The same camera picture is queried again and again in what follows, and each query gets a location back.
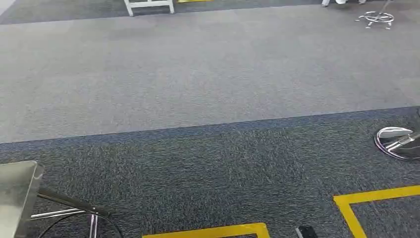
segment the yellow tape marking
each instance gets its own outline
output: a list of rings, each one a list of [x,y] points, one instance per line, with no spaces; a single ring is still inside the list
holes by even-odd
[[[256,234],[257,238],[270,238],[265,223],[252,223],[184,232],[146,235],[143,236],[143,238],[223,238],[251,234]]]
[[[334,201],[343,214],[344,220],[346,220],[350,231],[353,233],[353,236],[355,238],[367,238],[362,226],[357,220],[356,215],[350,207],[350,204],[414,195],[420,195],[420,185],[339,195],[334,196]]]

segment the gray carpet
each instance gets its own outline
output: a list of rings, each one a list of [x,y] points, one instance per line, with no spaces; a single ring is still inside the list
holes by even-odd
[[[177,13],[320,4],[320,0],[213,0],[175,4]],[[136,15],[169,13],[167,6],[134,8]],[[0,24],[128,16],[124,0],[16,0]]]
[[[0,25],[0,143],[419,105],[420,5],[380,6]]]
[[[6,143],[0,158],[42,162],[44,186],[112,209],[128,238],[255,222],[272,238],[299,225],[350,238],[333,195],[420,181],[419,163],[375,148],[374,132],[389,125],[419,128],[416,108]],[[416,196],[354,209],[369,238],[418,237],[419,205]],[[87,219],[73,222],[48,237],[83,237]],[[115,237],[104,223],[101,232]]]

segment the chair base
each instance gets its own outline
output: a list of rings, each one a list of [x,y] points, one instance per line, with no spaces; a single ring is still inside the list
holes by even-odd
[[[388,26],[385,27],[385,29],[390,30],[392,22],[394,21],[394,16],[386,13],[386,12],[378,12],[378,11],[368,11],[364,15],[359,16],[359,18],[356,21],[360,21],[360,18],[364,18],[367,21],[369,21],[368,25],[366,26],[366,29],[370,29],[370,26],[374,22],[377,23],[386,23]]]
[[[390,126],[379,130],[374,137],[374,142],[388,156],[398,160],[413,161],[420,159],[420,157],[407,152],[419,146],[411,148],[404,146],[407,144],[412,145],[417,138],[420,138],[420,132],[413,132],[403,127]]]

